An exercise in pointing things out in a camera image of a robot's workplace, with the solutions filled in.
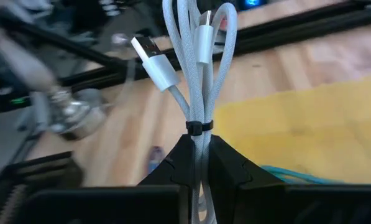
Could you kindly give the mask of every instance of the black plastic part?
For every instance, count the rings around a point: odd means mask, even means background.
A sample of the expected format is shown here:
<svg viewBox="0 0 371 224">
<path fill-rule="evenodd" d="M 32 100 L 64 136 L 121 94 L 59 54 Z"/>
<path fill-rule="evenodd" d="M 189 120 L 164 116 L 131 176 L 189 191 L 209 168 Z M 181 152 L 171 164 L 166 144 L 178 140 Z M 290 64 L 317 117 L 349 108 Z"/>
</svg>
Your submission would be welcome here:
<svg viewBox="0 0 371 224">
<path fill-rule="evenodd" d="M 72 153 L 65 152 L 4 168 L 0 173 L 0 216 L 4 209 L 4 215 L 15 220 L 26 198 L 40 190 L 79 187 L 83 172 L 71 156 Z M 6 204 L 19 185 L 25 186 L 26 192 L 23 197 L 14 198 L 11 203 L 15 207 L 7 210 Z"/>
<path fill-rule="evenodd" d="M 248 54 L 369 24 L 371 24 L 371 9 L 340 14 L 249 38 L 238 42 L 235 51 L 236 55 Z"/>
<path fill-rule="evenodd" d="M 3 89 L 10 91 L 3 94 L 0 93 L 0 113 L 30 105 L 28 88 L 11 70 L 7 69 L 7 63 L 0 56 L 0 91 Z M 22 103 L 13 102 L 13 100 L 19 99 L 21 99 Z"/>
<path fill-rule="evenodd" d="M 178 140 L 172 151 L 159 164 L 159 166 L 149 174 L 139 185 L 178 185 L 181 193 L 186 195 L 186 201 L 182 202 L 187 210 L 182 211 L 187 214 L 187 222 L 191 220 L 192 206 L 192 187 L 194 186 L 194 158 L 195 144 L 191 136 L 184 134 Z"/>
<path fill-rule="evenodd" d="M 102 89 L 124 83 L 126 81 L 126 76 L 123 74 L 126 74 L 126 71 L 122 68 L 120 70 L 115 70 L 102 67 L 61 78 L 60 81 L 63 86 L 71 87 L 72 91 L 79 91 L 87 88 Z M 147 77 L 149 76 L 145 70 L 138 70 L 134 79 L 141 80 Z"/>
<path fill-rule="evenodd" d="M 293 26 L 316 22 L 320 19 L 328 19 L 340 14 L 361 11 L 365 9 L 365 3 L 355 3 L 351 1 L 342 2 L 339 4 L 331 4 L 322 8 L 306 11 L 292 16 L 275 19 L 274 21 L 266 22 L 246 29 L 239 30 L 237 33 L 237 42 L 245 41 L 251 37 L 268 34 L 276 30 L 288 29 Z"/>
<path fill-rule="evenodd" d="M 285 184 L 215 135 L 210 142 L 209 183 L 218 224 L 232 224 L 239 213 L 247 212 L 244 208 L 253 200 L 240 196 L 243 184 L 250 183 L 255 188 Z"/>
<path fill-rule="evenodd" d="M 212 120 L 209 123 L 202 124 L 200 121 L 187 121 L 185 122 L 185 125 L 190 136 L 200 136 L 202 135 L 203 131 L 212 130 L 214 127 L 214 122 Z"/>
<path fill-rule="evenodd" d="M 178 185 L 144 185 L 44 190 L 29 200 L 17 223 L 188 224 L 186 214 L 181 213 L 186 198 L 182 198 L 180 188 Z"/>
<path fill-rule="evenodd" d="M 371 223 L 371 185 L 290 185 L 212 136 L 209 183 L 218 224 Z"/>
</svg>

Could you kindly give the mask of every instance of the metal frame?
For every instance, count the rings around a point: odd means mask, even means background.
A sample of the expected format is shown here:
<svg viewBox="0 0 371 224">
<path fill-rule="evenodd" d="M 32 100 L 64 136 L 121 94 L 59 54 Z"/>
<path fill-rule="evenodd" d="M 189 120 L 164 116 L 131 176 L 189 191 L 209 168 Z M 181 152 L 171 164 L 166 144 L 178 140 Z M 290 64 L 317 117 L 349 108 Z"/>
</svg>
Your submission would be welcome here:
<svg viewBox="0 0 371 224">
<path fill-rule="evenodd" d="M 347 1 L 322 7 L 294 16 L 277 19 L 261 25 L 242 29 L 238 32 L 235 56 L 266 50 L 279 45 L 290 44 L 302 40 L 332 34 L 371 24 L 371 9 L 366 6 L 371 1 Z M 74 91 L 85 88 L 106 88 L 125 82 L 127 61 L 109 57 L 93 49 L 89 49 L 64 37 L 39 29 L 10 17 L 0 10 L 0 26 L 10 32 L 19 32 L 32 38 L 66 50 L 70 53 L 101 64 L 87 72 L 61 78 L 64 86 L 70 86 Z M 163 51 L 175 70 L 181 70 L 173 49 Z M 220 60 L 222 54 L 213 56 Z M 135 79 L 148 78 L 148 74 L 137 60 Z"/>
</svg>

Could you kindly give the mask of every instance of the blue cable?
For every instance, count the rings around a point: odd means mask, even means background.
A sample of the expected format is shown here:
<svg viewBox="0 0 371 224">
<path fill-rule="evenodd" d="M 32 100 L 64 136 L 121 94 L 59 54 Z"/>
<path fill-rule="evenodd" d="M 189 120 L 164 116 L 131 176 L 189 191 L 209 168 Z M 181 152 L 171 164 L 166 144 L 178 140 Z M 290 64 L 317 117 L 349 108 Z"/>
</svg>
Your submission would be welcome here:
<svg viewBox="0 0 371 224">
<path fill-rule="evenodd" d="M 314 177 L 313 175 L 302 174 L 274 166 L 261 166 L 261 168 L 288 184 L 343 184 L 343 182 L 340 181 L 318 178 Z"/>
</svg>

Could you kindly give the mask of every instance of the black cable tie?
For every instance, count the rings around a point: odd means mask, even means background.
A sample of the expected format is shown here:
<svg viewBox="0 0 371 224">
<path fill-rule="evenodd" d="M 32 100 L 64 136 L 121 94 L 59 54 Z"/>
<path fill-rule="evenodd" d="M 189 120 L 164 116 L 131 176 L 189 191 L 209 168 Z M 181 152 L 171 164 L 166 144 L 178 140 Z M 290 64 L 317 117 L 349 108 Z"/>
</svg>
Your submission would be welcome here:
<svg viewBox="0 0 371 224">
<path fill-rule="evenodd" d="M 200 136 L 203 131 L 210 131 L 214 127 L 213 121 L 206 124 L 202 124 L 200 121 L 187 121 L 185 124 L 190 136 Z"/>
</svg>

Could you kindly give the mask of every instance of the yellow fabric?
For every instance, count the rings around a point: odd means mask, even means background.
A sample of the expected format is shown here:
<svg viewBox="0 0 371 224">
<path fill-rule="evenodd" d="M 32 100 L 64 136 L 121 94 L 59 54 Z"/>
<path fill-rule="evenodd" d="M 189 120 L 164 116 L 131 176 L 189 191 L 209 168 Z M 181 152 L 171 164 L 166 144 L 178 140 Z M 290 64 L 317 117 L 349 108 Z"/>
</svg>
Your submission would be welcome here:
<svg viewBox="0 0 371 224">
<path fill-rule="evenodd" d="M 257 164 L 371 182 L 371 77 L 220 106 L 214 133 Z"/>
</svg>

